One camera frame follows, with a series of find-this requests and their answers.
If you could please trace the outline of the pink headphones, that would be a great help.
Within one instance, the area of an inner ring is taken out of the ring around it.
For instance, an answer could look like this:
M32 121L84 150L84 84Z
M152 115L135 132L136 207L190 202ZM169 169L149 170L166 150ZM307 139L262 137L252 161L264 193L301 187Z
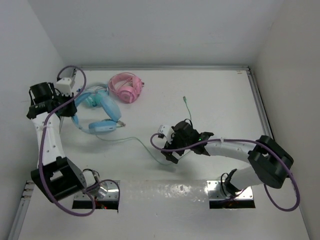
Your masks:
M122 72L114 75L108 82L109 90L122 102L131 104L140 96L145 83L131 72Z

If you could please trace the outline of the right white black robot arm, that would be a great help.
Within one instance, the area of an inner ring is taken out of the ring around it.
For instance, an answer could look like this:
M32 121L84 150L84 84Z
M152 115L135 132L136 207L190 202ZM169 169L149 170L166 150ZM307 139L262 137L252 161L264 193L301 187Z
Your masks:
M166 139L161 153L174 164L179 160L173 153L182 156L185 149L198 155L222 156L249 164L244 169L235 168L227 174L221 186L226 197L233 197L247 187L260 184L280 189L288 176L287 170L294 163L293 158L267 135L261 135L256 142L231 141L215 138L212 132L198 132L186 121L175 126L161 125L158 134Z

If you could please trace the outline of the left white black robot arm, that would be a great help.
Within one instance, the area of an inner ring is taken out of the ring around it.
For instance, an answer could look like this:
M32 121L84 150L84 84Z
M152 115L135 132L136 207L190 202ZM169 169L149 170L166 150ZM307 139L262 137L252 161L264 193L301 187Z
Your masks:
M98 173L91 169L80 170L63 150L61 119L75 115L75 103L71 102L52 113L55 108L74 97L74 84L74 80L64 77L56 83L42 82L29 89L30 107L26 116L35 127L38 149L42 153L42 162L37 163L30 175L44 195L52 194L56 201L82 190L95 195L98 190Z

